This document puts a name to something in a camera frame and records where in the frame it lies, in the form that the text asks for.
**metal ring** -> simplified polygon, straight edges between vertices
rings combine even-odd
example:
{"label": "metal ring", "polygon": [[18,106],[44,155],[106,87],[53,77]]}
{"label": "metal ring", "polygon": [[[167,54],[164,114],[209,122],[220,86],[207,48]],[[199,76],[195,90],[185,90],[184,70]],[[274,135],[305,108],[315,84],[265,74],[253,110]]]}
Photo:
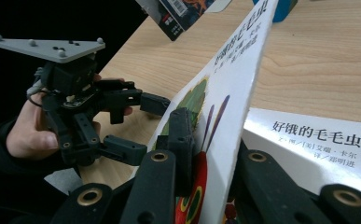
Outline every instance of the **metal ring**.
{"label": "metal ring", "polygon": [[[87,198],[88,194],[93,194],[93,197]],[[99,202],[102,198],[102,190],[97,188],[86,189],[80,195],[78,195],[77,202],[82,206],[89,206]]]}
{"label": "metal ring", "polygon": [[70,143],[63,143],[63,147],[70,147]]}
{"label": "metal ring", "polygon": [[265,161],[267,157],[265,157],[261,153],[253,152],[249,154],[249,159],[252,161]]}
{"label": "metal ring", "polygon": [[162,152],[158,152],[151,155],[151,160],[153,161],[166,161],[167,159],[168,159],[168,155]]}
{"label": "metal ring", "polygon": [[[333,191],[333,194],[334,194],[334,197],[341,203],[344,203],[346,205],[353,206],[353,207],[361,206],[361,198],[349,190],[336,189]],[[348,196],[352,197],[352,200],[348,199],[347,197],[344,197],[343,195],[348,195]]]}

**black sleeve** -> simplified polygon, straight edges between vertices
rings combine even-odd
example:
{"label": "black sleeve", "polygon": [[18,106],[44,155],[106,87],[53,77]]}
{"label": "black sleeve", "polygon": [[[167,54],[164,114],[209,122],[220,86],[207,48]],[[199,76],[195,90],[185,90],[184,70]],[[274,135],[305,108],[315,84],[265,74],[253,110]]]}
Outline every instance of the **black sleeve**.
{"label": "black sleeve", "polygon": [[62,161],[59,152],[42,161],[26,161],[12,157],[7,151],[6,139],[14,123],[15,119],[0,124],[0,175],[48,175],[69,168]]}

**children's book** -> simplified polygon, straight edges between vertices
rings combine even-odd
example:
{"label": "children's book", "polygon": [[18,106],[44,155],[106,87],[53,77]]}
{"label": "children's book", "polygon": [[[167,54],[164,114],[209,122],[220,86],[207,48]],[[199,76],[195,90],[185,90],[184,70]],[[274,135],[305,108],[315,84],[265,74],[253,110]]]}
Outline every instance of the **children's book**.
{"label": "children's book", "polygon": [[259,1],[217,54],[172,99],[148,143],[167,135],[170,113],[191,112],[196,152],[194,186],[177,199],[176,223],[222,223],[243,125],[277,0]]}
{"label": "children's book", "polygon": [[160,0],[136,0],[136,2],[171,40],[175,41],[184,32]]}
{"label": "children's book", "polygon": [[173,41],[191,27],[214,1],[136,0],[160,29]]}

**blue object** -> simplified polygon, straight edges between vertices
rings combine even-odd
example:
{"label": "blue object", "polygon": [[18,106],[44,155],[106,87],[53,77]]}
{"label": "blue object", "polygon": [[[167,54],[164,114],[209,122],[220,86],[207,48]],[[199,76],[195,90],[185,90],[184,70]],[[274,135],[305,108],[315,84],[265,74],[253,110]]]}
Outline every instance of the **blue object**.
{"label": "blue object", "polygon": [[273,16],[273,22],[283,21],[297,2],[298,0],[279,0],[275,15]]}

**black plastic part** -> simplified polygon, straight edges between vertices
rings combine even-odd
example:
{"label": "black plastic part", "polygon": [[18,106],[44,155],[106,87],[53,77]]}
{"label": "black plastic part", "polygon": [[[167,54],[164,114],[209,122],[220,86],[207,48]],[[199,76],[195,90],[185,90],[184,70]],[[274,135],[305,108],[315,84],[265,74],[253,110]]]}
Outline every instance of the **black plastic part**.
{"label": "black plastic part", "polygon": [[244,185],[242,180],[242,154],[247,150],[244,141],[241,141],[238,160],[235,168],[235,172],[232,178],[232,183],[229,189],[229,200],[235,199],[236,207],[236,220],[238,223],[247,224],[262,224],[264,223],[262,215],[259,213],[258,208],[250,195],[249,190]]}
{"label": "black plastic part", "polygon": [[111,200],[112,189],[107,185],[86,184],[69,195],[50,223],[103,223]]}
{"label": "black plastic part", "polygon": [[112,160],[137,166],[147,153],[147,146],[108,135],[104,139],[104,146],[100,148],[100,153]]}
{"label": "black plastic part", "polygon": [[46,63],[42,74],[42,83],[50,91],[60,91],[65,95],[78,94],[85,86],[91,84],[97,63],[85,56],[70,63]]}
{"label": "black plastic part", "polygon": [[88,148],[98,148],[101,144],[100,137],[95,129],[92,127],[91,122],[83,113],[74,115],[77,129],[81,131],[81,135],[85,137],[85,142]]}
{"label": "black plastic part", "polygon": [[94,84],[101,91],[112,91],[112,90],[134,90],[134,82],[122,81],[120,79],[105,79],[95,82]]}
{"label": "black plastic part", "polygon": [[[271,155],[259,150],[240,153],[237,169],[242,178],[243,190],[248,190],[249,196],[238,196],[235,202],[243,203],[243,209],[256,207],[260,213],[259,216],[256,212],[240,210],[238,214],[241,219],[255,218],[250,223],[258,223],[261,218],[267,224],[331,223]],[[253,203],[245,200],[250,197]]]}
{"label": "black plastic part", "polygon": [[361,224],[361,191],[333,184],[322,187],[318,198],[333,223]]}
{"label": "black plastic part", "polygon": [[141,90],[104,91],[105,109],[110,111],[110,123],[124,122],[124,110],[127,106],[139,105]]}
{"label": "black plastic part", "polygon": [[125,204],[128,201],[128,198],[131,194],[132,186],[134,183],[132,178],[120,185],[118,188],[113,190],[113,196],[111,199],[110,206],[107,209],[107,212],[104,216],[104,224],[118,224],[121,220],[122,213],[125,208]]}
{"label": "black plastic part", "polygon": [[165,97],[143,92],[140,98],[140,110],[163,116],[170,103],[171,101]]}
{"label": "black plastic part", "polygon": [[146,154],[120,224],[174,223],[175,159],[168,150],[156,149]]}
{"label": "black plastic part", "polygon": [[195,147],[189,110],[172,111],[169,117],[168,150],[176,156],[176,195],[189,196],[192,190],[192,156]]}
{"label": "black plastic part", "polygon": [[46,111],[46,119],[49,128],[54,131],[58,137],[59,149],[62,152],[63,161],[66,164],[76,163],[76,158],[72,155],[75,149],[68,126],[63,123],[62,118],[55,111]]}

